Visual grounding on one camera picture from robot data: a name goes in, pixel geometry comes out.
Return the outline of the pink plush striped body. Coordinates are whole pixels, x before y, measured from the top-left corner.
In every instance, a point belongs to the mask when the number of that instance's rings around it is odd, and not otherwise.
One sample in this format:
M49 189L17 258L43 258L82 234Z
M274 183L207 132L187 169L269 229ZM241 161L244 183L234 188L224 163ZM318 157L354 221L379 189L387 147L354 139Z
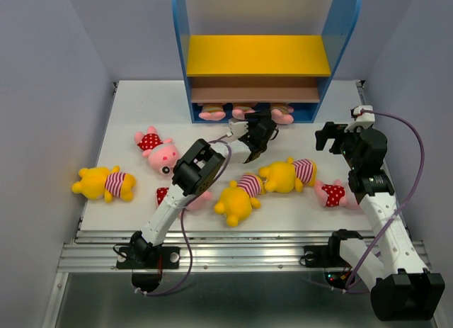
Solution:
M255 103L233 103L231 114L237 120L244 120L246 114L255 113L255 106Z

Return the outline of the pink frog plush striped shirt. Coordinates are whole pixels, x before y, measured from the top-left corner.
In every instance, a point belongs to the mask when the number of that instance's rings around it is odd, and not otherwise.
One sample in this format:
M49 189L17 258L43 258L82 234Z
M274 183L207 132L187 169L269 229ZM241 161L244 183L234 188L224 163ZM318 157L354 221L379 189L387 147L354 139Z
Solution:
M199 113L199 118L206 121L220 121L225 118L223 103L199 103L202 109Z

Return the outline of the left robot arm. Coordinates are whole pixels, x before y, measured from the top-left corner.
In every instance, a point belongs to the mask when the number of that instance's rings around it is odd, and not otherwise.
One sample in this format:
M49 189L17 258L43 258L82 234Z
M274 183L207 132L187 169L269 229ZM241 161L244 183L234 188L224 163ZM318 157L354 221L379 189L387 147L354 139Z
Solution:
M176 162L168 193L150 221L134 232L130 243L122 248L125 260L117 263L118 268L126 268L126 263L130 264L129 269L153 269L158 265L178 268L178 263L171 262L170 256L173 252L178 253L179 248L162 246L171 225L192 201L215 183L222 167L256 160L278 133L269 110L249 113L244 120L232 119L229 130L228 136L234 138L233 141L196 140Z

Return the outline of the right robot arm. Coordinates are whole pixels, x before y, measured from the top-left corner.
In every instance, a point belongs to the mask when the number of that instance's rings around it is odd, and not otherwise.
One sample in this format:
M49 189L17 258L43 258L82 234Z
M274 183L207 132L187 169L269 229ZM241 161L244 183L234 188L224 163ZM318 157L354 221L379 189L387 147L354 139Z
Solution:
M445 282L419 257L399 216L394 187L382 169L386 136L372 127L334 122L325 123L315 136L316 150L332 139L329 151L348 163L348 185L374 233L374 240L365 244L355 233L338 230L326 246L327 259L353 267L352 276L367 286L381 321L432 319Z

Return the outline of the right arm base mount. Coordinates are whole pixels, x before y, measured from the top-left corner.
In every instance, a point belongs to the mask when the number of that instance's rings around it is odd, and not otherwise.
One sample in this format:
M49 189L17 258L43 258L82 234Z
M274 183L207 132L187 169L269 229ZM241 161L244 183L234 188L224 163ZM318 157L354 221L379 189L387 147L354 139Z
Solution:
M344 289L349 279L352 283L355 282L355 277L351 278L352 266L339 256L330 253L327 245L306 245L303 250L299 263L307 268L327 268L328 271L324 272L327 284Z

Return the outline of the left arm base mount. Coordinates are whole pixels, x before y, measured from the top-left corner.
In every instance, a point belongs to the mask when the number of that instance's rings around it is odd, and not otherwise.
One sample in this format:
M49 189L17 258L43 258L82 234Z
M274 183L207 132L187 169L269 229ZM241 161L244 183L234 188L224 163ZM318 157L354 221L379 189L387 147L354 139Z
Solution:
M143 295L151 295L161 285L164 271L179 268L179 247L158 247L144 258L128 244L116 244L113 251L117 255L116 269L131 271L132 285Z

